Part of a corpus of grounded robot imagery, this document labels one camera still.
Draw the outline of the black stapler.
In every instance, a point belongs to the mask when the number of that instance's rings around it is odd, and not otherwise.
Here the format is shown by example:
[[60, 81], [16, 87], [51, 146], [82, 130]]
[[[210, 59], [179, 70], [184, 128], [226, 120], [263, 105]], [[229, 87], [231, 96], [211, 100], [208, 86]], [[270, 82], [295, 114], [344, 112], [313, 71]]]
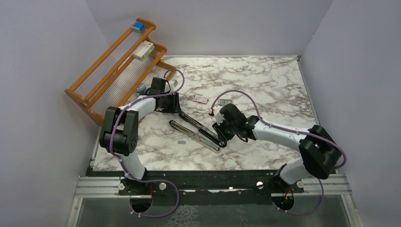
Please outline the black stapler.
[[214, 144], [218, 145], [221, 148], [225, 148], [227, 146], [227, 143], [220, 140], [218, 136], [209, 130], [206, 126], [201, 124], [200, 122], [196, 121], [195, 119], [191, 118], [189, 115], [186, 113], [182, 112], [179, 114], [179, 117], [182, 118], [184, 121], [188, 122], [192, 126], [198, 129], [198, 132], [205, 136], [207, 139], [209, 139], [211, 142]]

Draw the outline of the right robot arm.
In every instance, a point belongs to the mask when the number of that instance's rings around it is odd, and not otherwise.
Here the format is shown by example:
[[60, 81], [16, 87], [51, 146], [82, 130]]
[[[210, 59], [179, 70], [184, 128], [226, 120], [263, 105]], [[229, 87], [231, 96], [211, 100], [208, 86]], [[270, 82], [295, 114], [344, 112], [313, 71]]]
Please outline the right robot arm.
[[269, 141], [300, 153], [299, 160], [284, 164], [275, 173], [273, 187], [278, 192], [285, 192], [292, 184], [311, 176], [327, 179], [343, 156], [327, 131], [319, 125], [299, 131], [280, 124], [268, 124], [256, 115], [246, 117], [234, 104], [214, 107], [212, 113], [215, 119], [212, 127], [224, 142], [237, 136], [244, 142]]

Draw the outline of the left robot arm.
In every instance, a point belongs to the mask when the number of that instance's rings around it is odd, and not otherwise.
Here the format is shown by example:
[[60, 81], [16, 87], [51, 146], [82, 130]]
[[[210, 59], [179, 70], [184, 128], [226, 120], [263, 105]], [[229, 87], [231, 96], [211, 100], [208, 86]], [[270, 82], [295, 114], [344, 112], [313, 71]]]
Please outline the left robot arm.
[[150, 180], [136, 152], [139, 121], [154, 111], [176, 114], [180, 111], [179, 94], [167, 79], [153, 78], [150, 88], [134, 101], [121, 107], [108, 107], [101, 128], [99, 145], [120, 163], [132, 190], [143, 194]]

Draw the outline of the silver staple strip tray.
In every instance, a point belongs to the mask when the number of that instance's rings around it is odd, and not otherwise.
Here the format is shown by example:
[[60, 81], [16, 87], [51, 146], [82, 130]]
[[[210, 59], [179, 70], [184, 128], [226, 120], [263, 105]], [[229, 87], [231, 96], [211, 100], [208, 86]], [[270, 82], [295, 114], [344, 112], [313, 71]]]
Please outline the silver staple strip tray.
[[218, 105], [225, 106], [225, 105], [231, 104], [231, 103], [232, 103], [232, 100], [230, 100], [230, 99], [219, 99]]

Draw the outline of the red white staple box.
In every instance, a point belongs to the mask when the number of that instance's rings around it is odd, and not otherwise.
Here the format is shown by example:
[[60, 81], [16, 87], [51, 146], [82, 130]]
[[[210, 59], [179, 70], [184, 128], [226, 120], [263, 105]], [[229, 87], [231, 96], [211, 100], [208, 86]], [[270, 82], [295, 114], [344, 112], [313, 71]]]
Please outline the red white staple box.
[[201, 103], [201, 104], [207, 104], [208, 98], [200, 96], [200, 95], [195, 95], [194, 102]]

